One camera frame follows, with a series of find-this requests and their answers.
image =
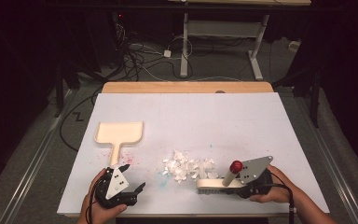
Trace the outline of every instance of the white table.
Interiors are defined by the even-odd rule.
[[[202,86],[187,84],[198,89]],[[179,91],[186,83],[166,85]],[[216,86],[205,83],[206,89],[213,85]],[[329,212],[278,93],[101,93],[62,196],[59,214],[78,216],[91,179],[108,166],[110,146],[94,141],[98,123],[120,121],[144,122],[142,140],[121,149],[119,165],[131,165],[124,172],[131,183],[128,191],[146,183],[138,203],[121,217],[270,217],[288,213],[288,204],[252,203],[237,195],[199,195],[191,178],[178,184],[161,175],[162,161],[170,159],[174,149],[193,159],[213,159],[220,175],[235,160],[273,156],[272,164],[305,190],[323,211]]]

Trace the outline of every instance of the red knob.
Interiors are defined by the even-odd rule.
[[[234,175],[237,175],[242,170],[242,168],[243,168],[243,165],[242,165],[241,161],[234,161],[229,166],[229,171],[231,173],[233,173]]]

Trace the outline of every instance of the shredded paper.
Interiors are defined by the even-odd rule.
[[[200,179],[216,179],[218,174],[213,171],[214,162],[212,159],[194,160],[177,150],[173,151],[173,158],[164,160],[165,170],[163,175],[173,175],[174,179],[180,184],[187,179],[188,175],[194,180],[199,176]]]

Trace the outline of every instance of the cable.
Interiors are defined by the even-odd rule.
[[[173,75],[175,76],[175,71],[174,71],[174,69],[173,69],[173,63],[170,63],[170,62],[159,62],[159,63],[169,63],[169,64],[171,65],[171,67],[172,67]],[[148,67],[144,67],[144,69],[151,68],[151,67],[153,67],[153,66],[155,66],[155,65],[157,65],[157,64],[159,64],[159,63],[154,63],[154,64],[152,64],[152,65],[150,65],[150,66],[148,66]]]
[[[262,187],[277,187],[277,188],[283,188],[287,189],[289,191],[289,224],[295,223],[295,201],[293,199],[293,192],[292,190],[287,187],[284,182],[274,173],[272,173],[270,170],[267,169],[267,171],[271,174],[277,177],[279,181],[281,181],[281,184],[264,184]]]
[[[141,50],[141,49],[143,49],[143,48],[147,48],[147,49],[152,49],[153,51],[152,51],[152,52],[143,51],[143,53],[155,53],[155,54],[162,55],[162,53],[160,53],[160,52],[158,52],[157,50],[155,50],[155,49],[153,49],[153,48],[150,48],[150,47],[148,47],[148,46],[146,46],[146,45],[144,45],[144,44],[142,44],[142,45],[140,45],[140,44],[129,44],[129,47],[130,47],[131,45],[142,46],[140,49],[138,49],[138,50],[136,50],[136,51],[139,51],[139,50]]]
[[[171,43],[173,43],[173,41],[175,41],[175,40],[177,40],[177,39],[179,39],[179,38],[184,39],[184,40],[187,41],[187,43],[190,45],[190,53],[188,53],[186,57],[190,56],[191,53],[193,52],[193,45],[191,44],[190,40],[188,40],[187,38],[184,38],[183,36],[180,36],[180,35],[179,35],[179,36],[175,37],[175,38],[171,41]]]
[[[95,194],[95,190],[97,188],[97,185],[102,181],[102,179],[103,179],[103,176],[101,176],[95,182],[94,186],[92,186],[91,194],[89,195],[89,206],[87,207],[86,214],[85,214],[86,221],[87,221],[88,224],[92,224],[92,205],[96,203],[96,202],[93,202],[92,200],[94,199],[94,194]]]
[[[212,54],[212,53],[214,52],[215,49],[224,49],[224,48],[230,48],[230,47],[237,47],[237,46],[239,46],[239,45],[243,42],[243,40],[245,39],[245,38],[243,38],[243,37],[236,37],[235,40],[234,40],[232,43],[226,44],[226,43],[223,43],[223,42],[225,42],[225,41],[232,41],[232,40],[231,40],[231,39],[229,39],[229,40],[228,40],[228,39],[227,39],[227,40],[225,40],[225,39],[212,39],[212,38],[210,38],[209,36],[206,36],[206,38],[201,38],[201,37],[199,37],[199,36],[190,35],[189,37],[198,39],[198,40],[200,40],[200,41],[205,41],[205,42],[208,42],[208,43],[210,44],[210,46],[197,45],[197,44],[194,44],[194,40],[192,40],[192,42],[193,42],[193,49],[195,49],[195,48],[211,48],[211,49],[209,50],[209,52],[204,53],[204,54],[195,54],[195,53],[194,53],[195,50],[193,50],[193,54],[194,54],[195,56],[199,56],[199,57],[204,57],[204,56],[210,55],[210,54]]]
[[[121,26],[120,24],[117,24],[117,26],[118,26],[119,28],[121,28],[120,31],[119,31],[119,36],[118,36],[117,39],[120,39],[120,38],[121,38],[121,33],[123,34],[123,38],[122,38],[122,40],[121,40],[121,44],[118,46],[118,47],[120,48],[121,46],[123,46],[123,44],[124,44],[124,42],[125,42],[125,40],[126,40],[126,30],[125,30],[124,27]]]
[[[151,74],[149,72],[149,70],[147,70],[145,67],[143,67],[141,64],[137,64],[139,67],[141,67],[142,69],[144,69],[151,77],[153,77],[154,79],[156,80],[159,80],[159,81],[166,81],[166,82],[169,82],[169,80],[165,80],[165,79],[161,79],[161,78],[158,78],[158,77],[155,77],[153,76],[153,74]]]
[[[69,148],[71,148],[71,149],[72,149],[73,151],[75,151],[75,152],[78,152],[78,148],[75,148],[75,147],[71,146],[71,145],[65,140],[65,138],[63,137],[63,134],[62,134],[63,124],[66,122],[66,120],[68,119],[68,117],[69,117],[70,115],[72,115],[72,113],[74,112],[75,109],[77,109],[79,106],[81,106],[82,104],[84,104],[84,103],[85,103],[86,101],[88,101],[89,99],[91,99],[91,103],[94,105],[95,103],[93,102],[92,99],[97,96],[96,92],[99,91],[101,88],[102,88],[102,86],[99,87],[91,96],[89,96],[89,97],[83,99],[80,103],[78,103],[77,105],[75,105],[75,106],[65,115],[65,117],[64,117],[63,120],[62,120],[62,123],[60,124],[60,138],[61,138],[61,140],[63,141],[63,143],[64,143],[66,146],[68,146]]]
[[[215,79],[215,78],[224,78],[224,79],[242,82],[242,80],[236,79],[234,77],[205,77],[205,78],[200,78],[200,79],[195,79],[195,80],[190,80],[190,81],[202,81],[202,80]]]

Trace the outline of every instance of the hand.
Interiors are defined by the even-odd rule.
[[[292,190],[293,193],[298,191],[299,188],[289,180],[289,178],[278,168],[275,166],[269,165],[267,167],[270,172],[275,174],[280,180],[275,176],[272,175],[272,182],[274,184],[282,184],[282,182]],[[252,202],[258,203],[267,203],[267,202],[275,202],[275,203],[289,203],[289,191],[283,188],[271,188],[268,194],[257,194],[252,195],[249,200]]]
[[[275,166],[269,165],[267,167],[273,174],[272,182],[274,184],[282,184],[282,182],[293,192],[294,206],[301,223],[307,224],[335,224],[336,222],[324,213],[318,205],[299,187],[290,181],[290,179]],[[289,203],[289,191],[283,188],[272,187],[268,194],[252,195],[249,199],[253,202],[266,203]]]
[[[89,222],[90,222],[90,218],[88,217],[89,214],[87,213],[87,210],[88,210],[87,208],[90,206],[90,197],[91,197],[92,187],[95,185],[97,180],[101,176],[103,176],[104,173],[105,173],[105,169],[103,168],[101,170],[101,172],[98,173],[92,180],[91,185],[89,186],[89,193],[84,197],[83,204],[81,206],[80,217],[79,217],[79,220],[77,221],[78,224],[88,223],[87,218],[89,219]],[[110,209],[105,209],[105,208],[101,207],[95,201],[95,198],[93,197],[93,199],[92,199],[92,214],[91,214],[92,224],[105,223],[109,219],[112,219],[112,218],[118,216],[120,213],[122,213],[126,209],[127,209],[126,204],[120,204],[116,207],[113,207]]]

